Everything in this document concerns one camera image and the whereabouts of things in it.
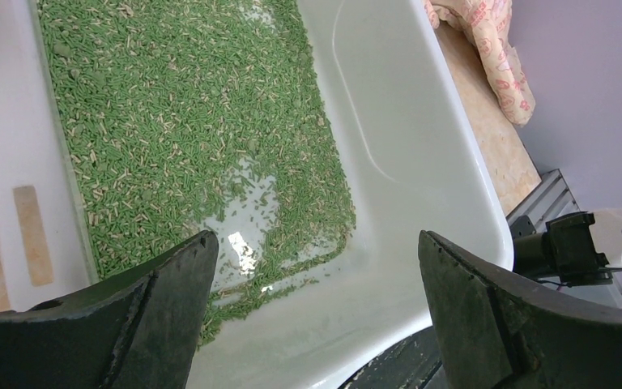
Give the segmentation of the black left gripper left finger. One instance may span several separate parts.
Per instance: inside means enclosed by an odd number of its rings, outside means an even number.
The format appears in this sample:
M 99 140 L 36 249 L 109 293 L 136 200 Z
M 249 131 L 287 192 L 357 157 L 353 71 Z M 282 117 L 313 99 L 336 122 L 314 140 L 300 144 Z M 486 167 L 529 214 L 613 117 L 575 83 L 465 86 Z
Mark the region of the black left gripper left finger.
M 24 312 L 0 312 L 0 388 L 183 388 L 219 252 L 204 230 Z

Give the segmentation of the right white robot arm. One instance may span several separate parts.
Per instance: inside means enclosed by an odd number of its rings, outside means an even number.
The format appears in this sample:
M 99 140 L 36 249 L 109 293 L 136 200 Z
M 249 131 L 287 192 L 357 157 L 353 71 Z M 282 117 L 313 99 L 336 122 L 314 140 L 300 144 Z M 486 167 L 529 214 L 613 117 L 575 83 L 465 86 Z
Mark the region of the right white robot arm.
M 510 227 L 513 272 L 559 287 L 609 285 L 622 271 L 622 208 L 580 211 L 544 224 L 539 232 L 528 216 Z

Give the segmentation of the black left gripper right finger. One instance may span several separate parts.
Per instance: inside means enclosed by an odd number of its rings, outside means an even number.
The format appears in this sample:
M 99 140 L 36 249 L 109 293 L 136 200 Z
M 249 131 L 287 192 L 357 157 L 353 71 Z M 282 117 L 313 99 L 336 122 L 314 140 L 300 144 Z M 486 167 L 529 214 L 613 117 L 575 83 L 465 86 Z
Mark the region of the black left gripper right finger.
M 622 309 L 557 292 L 432 231 L 428 309 L 452 388 L 622 388 Z

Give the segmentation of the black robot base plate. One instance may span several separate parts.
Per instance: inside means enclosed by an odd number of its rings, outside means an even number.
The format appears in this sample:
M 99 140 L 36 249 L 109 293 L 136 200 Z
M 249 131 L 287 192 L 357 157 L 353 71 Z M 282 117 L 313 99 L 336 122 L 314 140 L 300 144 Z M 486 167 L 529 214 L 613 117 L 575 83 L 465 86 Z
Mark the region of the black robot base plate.
M 358 369 L 342 388 L 447 388 L 433 327 L 408 336 Z

